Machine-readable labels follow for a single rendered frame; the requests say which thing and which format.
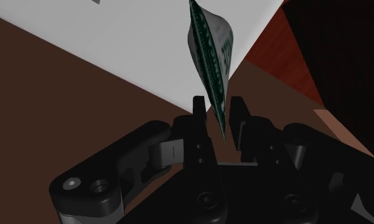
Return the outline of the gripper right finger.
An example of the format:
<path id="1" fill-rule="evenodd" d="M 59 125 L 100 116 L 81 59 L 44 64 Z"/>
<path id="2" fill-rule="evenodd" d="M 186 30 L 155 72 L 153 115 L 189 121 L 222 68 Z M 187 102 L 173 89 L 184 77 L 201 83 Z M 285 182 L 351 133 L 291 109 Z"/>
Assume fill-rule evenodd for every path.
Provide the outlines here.
<path id="1" fill-rule="evenodd" d="M 302 123 L 279 130 L 239 96 L 230 128 L 260 170 L 260 224 L 374 224 L 374 157 Z"/>

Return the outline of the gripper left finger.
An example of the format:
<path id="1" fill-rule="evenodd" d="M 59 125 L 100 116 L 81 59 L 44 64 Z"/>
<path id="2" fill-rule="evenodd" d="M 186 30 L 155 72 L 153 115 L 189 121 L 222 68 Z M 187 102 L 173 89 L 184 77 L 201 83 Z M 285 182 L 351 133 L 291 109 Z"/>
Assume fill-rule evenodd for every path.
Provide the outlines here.
<path id="1" fill-rule="evenodd" d="M 203 97 L 174 123 L 153 120 L 56 177 L 60 224 L 225 224 L 228 204 Z"/>

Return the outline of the grey green printed pouch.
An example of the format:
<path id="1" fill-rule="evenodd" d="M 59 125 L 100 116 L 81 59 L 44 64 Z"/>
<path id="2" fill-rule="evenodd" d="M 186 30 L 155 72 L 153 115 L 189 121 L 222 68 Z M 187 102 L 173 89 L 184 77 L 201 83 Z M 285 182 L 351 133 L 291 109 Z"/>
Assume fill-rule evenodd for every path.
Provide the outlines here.
<path id="1" fill-rule="evenodd" d="M 202 8 L 196 0 L 188 0 L 190 27 L 188 47 L 197 73 L 207 92 L 226 140 L 226 93 L 233 50 L 231 25 L 219 15 Z"/>

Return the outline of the brown wooden table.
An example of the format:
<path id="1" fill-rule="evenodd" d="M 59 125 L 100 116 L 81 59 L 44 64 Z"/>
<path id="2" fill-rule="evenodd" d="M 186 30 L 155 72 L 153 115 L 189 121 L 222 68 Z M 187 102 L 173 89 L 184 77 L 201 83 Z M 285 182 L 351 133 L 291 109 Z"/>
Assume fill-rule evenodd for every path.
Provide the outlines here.
<path id="1" fill-rule="evenodd" d="M 59 174 L 184 110 L 0 18 L 0 224 L 59 224 Z"/>

